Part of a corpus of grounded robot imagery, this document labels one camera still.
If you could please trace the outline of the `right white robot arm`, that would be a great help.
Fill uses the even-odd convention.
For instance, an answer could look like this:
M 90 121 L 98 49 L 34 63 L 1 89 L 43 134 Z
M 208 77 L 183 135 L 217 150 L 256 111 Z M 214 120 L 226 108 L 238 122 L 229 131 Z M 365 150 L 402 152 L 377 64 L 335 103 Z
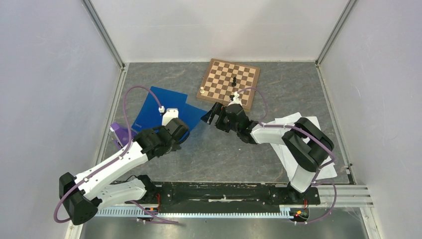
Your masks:
M 214 122 L 219 130 L 235 132 L 245 143 L 286 146 L 298 164 L 287 190 L 293 203 L 300 203 L 307 197 L 307 190 L 319 171 L 329 164 L 327 159 L 335 159 L 332 140 L 304 117 L 292 124 L 263 123 L 249 119 L 240 104 L 215 103 L 201 120 L 207 124 Z

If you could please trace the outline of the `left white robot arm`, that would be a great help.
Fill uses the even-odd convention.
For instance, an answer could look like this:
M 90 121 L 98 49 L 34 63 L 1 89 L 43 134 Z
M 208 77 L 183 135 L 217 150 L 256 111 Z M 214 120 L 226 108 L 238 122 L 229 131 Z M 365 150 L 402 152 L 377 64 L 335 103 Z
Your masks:
M 142 130 L 128 145 L 95 167 L 76 176 L 63 174 L 59 178 L 59 205 L 64 206 L 74 225 L 81 225 L 109 206 L 139 200 L 154 203 L 158 190 L 147 175 L 119 184 L 114 184 L 114 180 L 153 158 L 180 149 L 188 136 L 189 128 L 179 118 Z

